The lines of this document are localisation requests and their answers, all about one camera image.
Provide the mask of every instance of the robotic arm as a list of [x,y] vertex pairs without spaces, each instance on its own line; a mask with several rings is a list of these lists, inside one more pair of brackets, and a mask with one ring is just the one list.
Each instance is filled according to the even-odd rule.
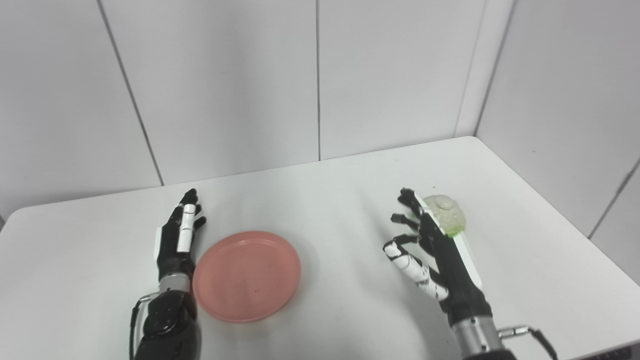
[[[195,232],[207,219],[196,215],[202,210],[197,204],[195,189],[186,192],[162,227],[157,257],[159,290],[140,298],[131,312],[129,334],[130,360],[194,360],[198,352],[196,303],[191,294],[191,279],[195,264],[191,244]],[[148,304],[148,316],[143,324],[143,337],[134,354],[134,330],[138,311]]]
[[[417,234],[396,236],[384,245],[383,250],[418,288],[440,302],[463,359],[516,360],[502,339],[531,333],[549,356],[557,360],[555,350],[540,331],[528,326],[496,329],[491,306],[481,290],[480,277],[465,245],[464,225],[453,221],[445,228],[433,209],[411,189],[402,189],[398,201],[409,207],[419,221],[402,214],[393,214],[391,221],[406,224]],[[403,245],[407,243],[418,244],[435,259],[436,268],[423,265],[406,251]]]

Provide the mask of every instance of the robotic hand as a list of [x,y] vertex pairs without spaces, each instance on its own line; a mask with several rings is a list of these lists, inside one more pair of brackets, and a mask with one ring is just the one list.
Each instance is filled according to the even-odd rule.
[[[140,298],[131,312],[129,334],[130,360],[194,360],[198,352],[196,303],[191,294],[191,279],[195,264],[191,259],[191,244],[195,232],[207,219],[196,215],[202,210],[197,204],[195,189],[186,192],[180,204],[162,226],[157,257],[159,291]],[[134,356],[134,333],[138,310],[148,304],[148,316],[143,325],[143,337]]]
[[[402,189],[398,201],[409,207],[418,221],[403,214],[393,214],[391,221],[406,224],[417,234],[396,236],[383,247],[385,254],[418,288],[440,302],[447,315],[464,360],[516,360],[505,348],[502,339],[531,333],[553,360],[556,352],[539,330],[519,326],[497,330],[493,324],[491,306],[482,292],[482,284],[468,252],[463,218],[455,202],[445,197],[441,206],[430,208],[411,189]],[[453,217],[434,214],[452,210]],[[423,265],[403,245],[416,243],[435,259],[435,266]]]

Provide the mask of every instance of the tabletop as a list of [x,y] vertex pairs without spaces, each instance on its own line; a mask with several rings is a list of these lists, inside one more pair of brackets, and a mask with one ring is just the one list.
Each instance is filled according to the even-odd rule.
[[[435,300],[387,259],[408,229],[402,187],[456,199],[498,327],[540,328],[560,359],[640,340],[640,287],[477,138],[425,143],[16,211],[0,232],[0,348],[7,359],[125,359],[131,307],[157,288],[156,228],[195,187],[208,223],[195,258],[240,231],[291,242],[292,300],[231,324],[200,310],[201,359],[460,358]],[[545,359],[532,338],[519,360]]]

